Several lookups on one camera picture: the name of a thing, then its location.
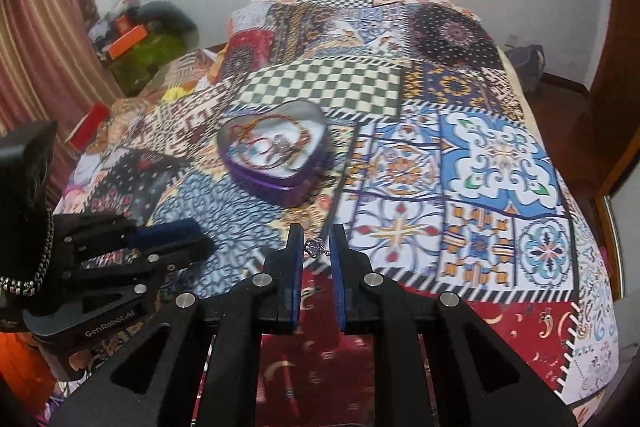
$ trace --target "orange box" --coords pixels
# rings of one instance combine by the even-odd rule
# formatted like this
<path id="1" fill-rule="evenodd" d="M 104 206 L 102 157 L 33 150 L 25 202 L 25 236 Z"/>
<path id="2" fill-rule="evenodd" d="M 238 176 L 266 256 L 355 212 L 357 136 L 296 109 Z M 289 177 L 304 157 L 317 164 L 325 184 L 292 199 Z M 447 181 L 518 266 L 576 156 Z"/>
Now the orange box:
<path id="1" fill-rule="evenodd" d="M 148 35 L 146 28 L 141 24 L 133 28 L 130 32 L 121 36 L 109 47 L 109 55 L 111 58 L 118 58 L 134 45 L 138 44 Z"/>

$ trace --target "blanket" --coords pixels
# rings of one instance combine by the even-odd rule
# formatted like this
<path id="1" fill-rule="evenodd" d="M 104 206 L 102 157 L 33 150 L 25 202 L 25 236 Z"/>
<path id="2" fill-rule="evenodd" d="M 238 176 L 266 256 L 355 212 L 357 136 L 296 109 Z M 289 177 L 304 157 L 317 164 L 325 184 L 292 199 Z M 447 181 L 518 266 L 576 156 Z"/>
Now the blanket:
<path id="1" fill-rule="evenodd" d="M 231 27 L 212 85 L 133 115 L 107 153 L 81 159 L 80 195 L 60 209 L 196 219 L 216 251 L 171 274 L 164 300 L 227 291 L 291 223 L 322 241 L 342 223 L 375 270 L 464 298 L 585 422 L 618 364 L 607 272 L 479 18 L 448 0 L 257 0 Z M 215 136 L 298 98 L 324 110 L 331 140 L 319 186 L 281 208 L 235 186 Z M 263 338 L 257 425 L 370 420 L 371 340 L 338 333 L 329 266 L 305 260 L 296 335 Z M 102 343 L 98 361 L 137 329 Z"/>

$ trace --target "wall outlet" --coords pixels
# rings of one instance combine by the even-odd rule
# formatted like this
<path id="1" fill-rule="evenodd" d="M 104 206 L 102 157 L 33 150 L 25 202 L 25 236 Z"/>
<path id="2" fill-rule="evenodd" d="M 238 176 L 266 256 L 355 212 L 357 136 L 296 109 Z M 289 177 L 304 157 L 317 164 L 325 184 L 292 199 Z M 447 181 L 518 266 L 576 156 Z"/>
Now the wall outlet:
<path id="1" fill-rule="evenodd" d="M 518 36 L 510 33 L 505 42 L 505 46 L 508 48 L 516 48 L 518 46 Z"/>

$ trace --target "striped curtain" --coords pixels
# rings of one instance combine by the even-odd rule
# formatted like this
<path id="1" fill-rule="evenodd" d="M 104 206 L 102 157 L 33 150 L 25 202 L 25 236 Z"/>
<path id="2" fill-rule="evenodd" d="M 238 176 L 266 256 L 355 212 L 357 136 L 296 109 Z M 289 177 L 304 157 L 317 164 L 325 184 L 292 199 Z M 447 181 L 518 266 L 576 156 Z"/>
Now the striped curtain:
<path id="1" fill-rule="evenodd" d="M 111 105 L 122 96 L 94 54 L 78 0 L 0 0 L 0 132 L 58 121 L 51 203 L 78 159 L 66 137 L 95 102 Z"/>

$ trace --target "baseboard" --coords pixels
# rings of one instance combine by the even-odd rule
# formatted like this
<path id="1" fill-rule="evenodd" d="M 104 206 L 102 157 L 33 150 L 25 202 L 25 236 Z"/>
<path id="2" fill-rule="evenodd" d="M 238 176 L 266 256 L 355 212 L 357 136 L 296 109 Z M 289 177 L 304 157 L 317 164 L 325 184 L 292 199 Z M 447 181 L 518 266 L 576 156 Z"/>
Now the baseboard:
<path id="1" fill-rule="evenodd" d="M 564 89 L 568 89 L 570 91 L 579 92 L 585 98 L 589 96 L 589 90 L 587 89 L 587 86 L 581 84 L 580 82 L 574 82 L 573 80 L 563 78 L 562 76 L 556 76 L 551 73 L 543 73 L 540 82 L 550 84 L 551 86 L 564 87 Z"/>

